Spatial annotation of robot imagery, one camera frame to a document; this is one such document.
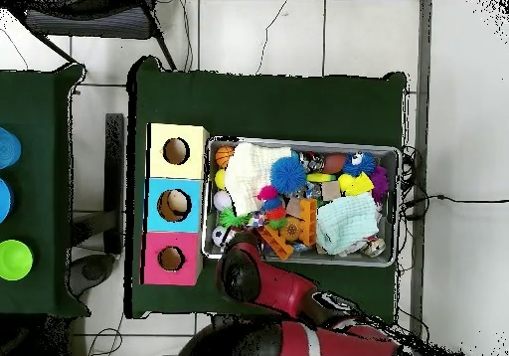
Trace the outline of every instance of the table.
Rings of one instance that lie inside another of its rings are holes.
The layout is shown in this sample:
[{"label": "table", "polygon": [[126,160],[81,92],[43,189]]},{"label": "table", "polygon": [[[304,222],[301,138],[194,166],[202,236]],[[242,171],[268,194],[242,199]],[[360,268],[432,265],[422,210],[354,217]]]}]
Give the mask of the table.
[{"label": "table", "polygon": [[74,64],[54,73],[0,72],[0,126],[22,145],[18,163],[0,170],[15,198],[0,225],[0,241],[20,240],[34,255],[25,278],[0,279],[1,313],[87,315],[66,286],[73,189],[68,111],[71,89],[84,70]]},{"label": "table", "polygon": [[[347,76],[291,78],[209,72],[164,72],[141,58],[128,75],[129,121],[124,310],[183,313],[266,313],[222,299],[217,261],[204,260],[195,286],[139,284],[145,133],[148,122],[204,126],[212,135],[401,147],[403,73],[382,79]],[[285,264],[321,287],[356,301],[368,314],[393,322],[396,265],[344,267]]]}]

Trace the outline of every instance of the pink toy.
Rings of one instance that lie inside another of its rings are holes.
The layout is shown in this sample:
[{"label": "pink toy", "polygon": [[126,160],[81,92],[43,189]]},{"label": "pink toy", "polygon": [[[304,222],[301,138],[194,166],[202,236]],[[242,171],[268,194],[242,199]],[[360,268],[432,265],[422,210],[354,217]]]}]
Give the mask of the pink toy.
[{"label": "pink toy", "polygon": [[272,185],[264,186],[257,195],[259,200],[271,200],[275,197],[277,197],[277,190]]},{"label": "pink toy", "polygon": [[[146,235],[144,284],[196,284],[201,269],[199,234],[178,232],[148,232]],[[183,260],[176,270],[164,269],[159,254],[168,247],[176,248]]]}]

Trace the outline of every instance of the green cup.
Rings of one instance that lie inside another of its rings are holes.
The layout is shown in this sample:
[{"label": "green cup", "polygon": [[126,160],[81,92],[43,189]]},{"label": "green cup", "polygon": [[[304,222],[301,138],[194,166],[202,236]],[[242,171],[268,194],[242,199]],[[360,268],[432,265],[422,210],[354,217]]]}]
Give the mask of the green cup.
[{"label": "green cup", "polygon": [[9,240],[0,243],[0,277],[19,280],[32,268],[32,252],[20,241]]}]

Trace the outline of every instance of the toy bin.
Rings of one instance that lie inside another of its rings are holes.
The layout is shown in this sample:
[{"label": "toy bin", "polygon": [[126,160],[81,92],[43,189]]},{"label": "toy bin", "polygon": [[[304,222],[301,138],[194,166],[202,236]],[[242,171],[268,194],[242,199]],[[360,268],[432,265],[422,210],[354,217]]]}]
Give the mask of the toy bin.
[{"label": "toy bin", "polygon": [[301,263],[301,264],[319,264],[319,265],[342,265],[342,266],[360,266],[360,267],[388,267],[395,260],[398,253],[398,207],[401,202],[401,180],[402,180],[402,154],[398,148],[355,144],[333,144],[325,142],[307,142],[307,141],[287,141],[273,139],[257,138],[239,138],[238,141],[228,141],[223,137],[212,137],[207,145],[208,160],[210,160],[210,174],[206,178],[204,187],[204,207],[203,207],[203,233],[202,233],[202,252],[206,257],[219,259],[222,256],[220,249],[214,246],[212,232],[214,231],[218,213],[213,204],[213,196],[218,191],[214,183],[214,177],[219,167],[214,162],[216,150],[224,145],[236,147],[241,142],[250,142],[252,144],[265,147],[284,147],[289,146],[295,151],[310,151],[317,153],[350,153],[363,151],[372,153],[379,164],[387,169],[389,179],[389,194],[383,207],[383,219],[379,224],[379,235],[386,242],[385,250],[377,257],[370,258],[360,253],[349,254],[347,257],[331,256],[328,254],[317,254],[316,249],[293,253],[287,260],[282,261],[276,255],[267,256],[269,262],[275,263]]}]

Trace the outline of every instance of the light green cloth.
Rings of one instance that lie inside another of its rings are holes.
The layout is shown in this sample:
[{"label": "light green cloth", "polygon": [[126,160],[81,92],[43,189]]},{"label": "light green cloth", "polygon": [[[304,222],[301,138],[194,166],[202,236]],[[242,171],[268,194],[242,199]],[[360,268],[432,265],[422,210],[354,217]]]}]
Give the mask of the light green cloth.
[{"label": "light green cloth", "polygon": [[378,232],[377,209],[369,192],[336,198],[318,209],[316,243],[336,255]]}]

